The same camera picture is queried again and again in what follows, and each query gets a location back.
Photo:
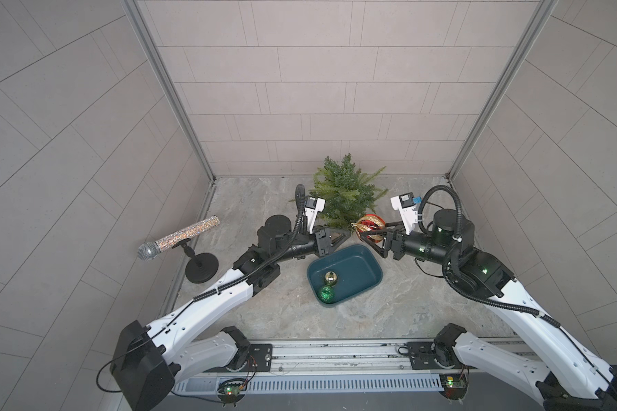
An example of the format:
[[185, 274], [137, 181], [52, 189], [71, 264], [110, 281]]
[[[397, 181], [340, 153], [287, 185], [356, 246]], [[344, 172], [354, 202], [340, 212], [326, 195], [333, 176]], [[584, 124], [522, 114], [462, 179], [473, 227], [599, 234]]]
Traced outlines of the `red gold striped ornament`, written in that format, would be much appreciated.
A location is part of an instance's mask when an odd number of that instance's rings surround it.
[[386, 222], [381, 217], [372, 213], [364, 215], [352, 225], [358, 239], [361, 241], [363, 241], [363, 233], [385, 229], [386, 226]]

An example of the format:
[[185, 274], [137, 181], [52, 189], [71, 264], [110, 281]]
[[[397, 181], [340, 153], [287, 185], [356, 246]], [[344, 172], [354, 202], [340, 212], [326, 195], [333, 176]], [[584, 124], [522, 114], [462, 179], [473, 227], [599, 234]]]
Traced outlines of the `small gold ball ornament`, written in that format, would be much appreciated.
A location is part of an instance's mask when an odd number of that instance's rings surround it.
[[324, 276], [325, 286], [334, 287], [338, 281], [339, 278], [336, 272], [327, 272]]

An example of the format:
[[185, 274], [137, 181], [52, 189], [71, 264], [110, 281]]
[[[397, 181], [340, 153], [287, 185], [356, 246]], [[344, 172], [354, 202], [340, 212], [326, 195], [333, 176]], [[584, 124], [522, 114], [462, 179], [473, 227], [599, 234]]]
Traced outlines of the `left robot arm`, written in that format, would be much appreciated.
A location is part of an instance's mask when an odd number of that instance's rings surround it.
[[153, 409], [182, 378], [243, 366], [250, 342], [238, 328], [226, 327], [205, 340], [197, 337], [279, 277], [280, 262], [330, 255], [351, 232], [318, 227], [309, 233], [305, 224], [294, 229], [290, 219], [274, 215], [257, 236], [258, 242], [203, 293], [148, 325], [135, 320], [123, 328], [109, 371], [131, 409]]

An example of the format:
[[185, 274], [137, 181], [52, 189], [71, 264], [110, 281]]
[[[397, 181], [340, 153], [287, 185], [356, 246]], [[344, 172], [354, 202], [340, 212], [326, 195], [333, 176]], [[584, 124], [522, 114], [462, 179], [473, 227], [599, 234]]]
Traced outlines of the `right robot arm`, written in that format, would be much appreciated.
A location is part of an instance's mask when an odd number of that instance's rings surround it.
[[529, 360], [488, 345], [462, 326], [447, 325], [434, 340], [440, 366], [472, 366], [524, 392], [546, 410], [617, 410], [617, 365], [591, 353], [506, 265], [476, 248], [473, 222], [442, 209], [430, 229], [408, 231], [403, 223], [389, 224], [360, 237], [383, 258], [411, 256], [440, 266], [455, 292], [499, 316], [537, 356]]

